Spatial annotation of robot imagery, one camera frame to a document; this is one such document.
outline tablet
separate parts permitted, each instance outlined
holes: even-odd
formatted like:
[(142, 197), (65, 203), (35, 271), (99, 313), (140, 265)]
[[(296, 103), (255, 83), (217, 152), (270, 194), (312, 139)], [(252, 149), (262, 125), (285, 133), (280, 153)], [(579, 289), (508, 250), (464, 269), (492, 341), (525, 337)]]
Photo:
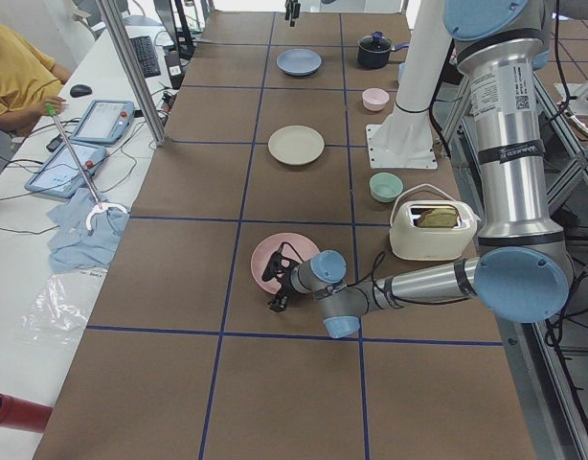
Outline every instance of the tablet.
[(132, 118), (132, 101), (95, 100), (85, 110), (70, 139), (112, 146), (124, 135)]
[[(78, 141), (71, 142), (71, 144), (73, 144), (75, 153), (82, 165), (85, 165), (87, 161), (94, 164), (88, 170), (90, 174), (94, 174), (106, 157), (106, 148)], [(24, 188), (36, 194), (70, 198), (83, 185), (85, 185), (85, 181), (75, 160), (66, 145), (62, 144), (43, 163), (41, 169), (26, 182)]]

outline blue plate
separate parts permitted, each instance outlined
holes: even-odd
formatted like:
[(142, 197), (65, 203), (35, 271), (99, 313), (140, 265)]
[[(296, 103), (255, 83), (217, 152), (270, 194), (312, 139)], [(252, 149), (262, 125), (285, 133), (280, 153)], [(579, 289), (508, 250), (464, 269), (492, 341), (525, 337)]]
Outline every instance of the blue plate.
[(311, 50), (295, 48), (281, 53), (277, 57), (277, 66), (287, 75), (302, 77), (311, 75), (322, 65), (320, 55)]

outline pot lid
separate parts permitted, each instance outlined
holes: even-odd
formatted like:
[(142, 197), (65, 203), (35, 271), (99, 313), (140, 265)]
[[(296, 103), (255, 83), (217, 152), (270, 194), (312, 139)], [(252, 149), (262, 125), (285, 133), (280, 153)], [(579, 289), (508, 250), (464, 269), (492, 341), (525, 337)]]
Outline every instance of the pot lid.
[(360, 38), (360, 48), (372, 53), (385, 53), (392, 48), (392, 41), (383, 36), (382, 32), (373, 32)]

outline clear plastic wrap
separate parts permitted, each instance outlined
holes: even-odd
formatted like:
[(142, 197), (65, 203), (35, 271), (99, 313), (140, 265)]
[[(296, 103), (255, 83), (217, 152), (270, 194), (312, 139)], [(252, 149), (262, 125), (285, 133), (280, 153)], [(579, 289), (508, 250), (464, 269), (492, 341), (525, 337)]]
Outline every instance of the clear plastic wrap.
[(51, 276), (22, 315), (13, 336), (24, 342), (75, 350), (105, 275), (106, 269), (91, 268)]

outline plate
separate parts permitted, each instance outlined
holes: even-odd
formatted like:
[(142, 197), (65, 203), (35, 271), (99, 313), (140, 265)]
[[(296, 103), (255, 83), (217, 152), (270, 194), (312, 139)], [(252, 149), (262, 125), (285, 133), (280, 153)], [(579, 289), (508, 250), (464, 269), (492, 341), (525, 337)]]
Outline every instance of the plate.
[(311, 75), (322, 65), (320, 55), (304, 48), (287, 50), (277, 56), (277, 66), (287, 75), (303, 77)]
[[(258, 283), (258, 286), (260, 286), (266, 292), (270, 292), (271, 294), (275, 294), (282, 285), (280, 285), (279, 282), (275, 279), (271, 281), (263, 281), (262, 273), (264, 272), (269, 259), (273, 253), (279, 249), (279, 246), (282, 242), (289, 242), (292, 246), (294, 246), (296, 251), (303, 258), (303, 261), (308, 261), (313, 256), (320, 253), (320, 249), (313, 241), (304, 235), (299, 235), (298, 233), (277, 233), (264, 239), (260, 244), (258, 244), (256, 249), (254, 249), (254, 253), (252, 254), (252, 276), (254, 277), (256, 283)], [(282, 254), (285, 257), (299, 261), (299, 257), (287, 244), (283, 247)]]
[(311, 163), (322, 154), (324, 138), (308, 126), (285, 126), (275, 131), (268, 140), (268, 151), (278, 161), (290, 166)]

